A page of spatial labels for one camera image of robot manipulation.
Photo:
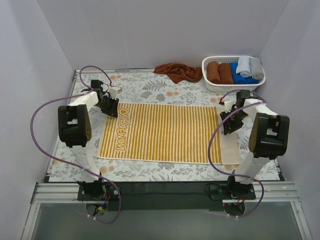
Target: gray wall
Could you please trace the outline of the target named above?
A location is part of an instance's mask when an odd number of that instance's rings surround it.
[[[0,239],[17,240],[49,163],[32,142],[30,118],[42,103],[68,95],[73,70],[36,0],[1,0],[0,29]],[[57,107],[35,121],[39,143],[50,152]]]
[[[289,0],[37,0],[73,69],[258,56]]]
[[[313,239],[320,239],[320,2],[291,0],[260,55],[259,93],[290,117],[288,149],[279,163],[293,180]]]

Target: plastic basket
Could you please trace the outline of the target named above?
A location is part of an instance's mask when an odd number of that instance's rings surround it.
[[[265,70],[262,67],[263,73],[264,73],[264,78],[260,80],[258,84],[214,84],[210,82],[207,79],[207,66],[211,62],[218,62],[218,63],[233,63],[233,62],[238,62],[240,56],[209,56],[206,57],[202,61],[202,74],[204,77],[205,81],[205,86],[213,92],[229,92],[234,89],[244,89],[244,90],[250,90],[253,91],[255,90],[258,86],[262,85],[266,81],[266,74]]]

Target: brown cloth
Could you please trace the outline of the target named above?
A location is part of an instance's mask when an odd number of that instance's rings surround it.
[[[189,82],[196,83],[202,78],[201,67],[191,67],[178,62],[157,66],[154,73],[167,74],[175,84],[180,83],[182,80],[188,80]]]
[[[218,72],[221,79],[220,84],[234,84],[234,79],[232,77],[231,67],[229,63],[219,64]]]
[[[206,67],[206,78],[210,83],[221,84],[221,79],[218,72],[218,63],[216,61],[210,62]]]

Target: floral tablecloth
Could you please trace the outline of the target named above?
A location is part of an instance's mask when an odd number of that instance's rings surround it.
[[[219,106],[218,102],[222,93],[209,91],[202,79],[192,83],[182,81],[174,84],[166,75],[152,72],[113,73],[109,75],[114,86],[123,88],[119,95],[120,102],[125,103],[153,103],[175,104],[194,106]],[[93,79],[99,79],[108,83],[106,76],[101,73],[83,74],[84,81],[90,85]],[[85,87],[77,76],[73,88],[73,95],[79,94]],[[226,99],[234,99],[235,95],[227,96]],[[92,127],[92,139],[90,141],[93,156],[97,156],[101,131],[106,116],[100,109],[93,107],[89,112]],[[244,119],[244,126],[237,131],[237,141],[240,160],[243,161],[248,153],[248,140],[252,128],[249,117]],[[59,142],[55,156],[75,161],[75,156],[66,147],[65,143]],[[226,180],[227,176],[216,172],[212,166],[206,164],[188,163],[162,163],[135,160],[102,159],[95,157],[95,164],[102,175],[112,181],[211,181]],[[81,180],[81,171],[71,165],[51,162],[50,182],[75,182]],[[232,172],[235,166],[218,165],[219,169]],[[274,161],[270,161],[257,175],[260,180],[279,180]]]

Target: striped towel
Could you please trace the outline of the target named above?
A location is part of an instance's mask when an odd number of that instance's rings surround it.
[[[223,107],[119,103],[118,118],[107,117],[98,157],[209,164],[208,144]],[[218,132],[215,164],[240,163],[236,134]]]

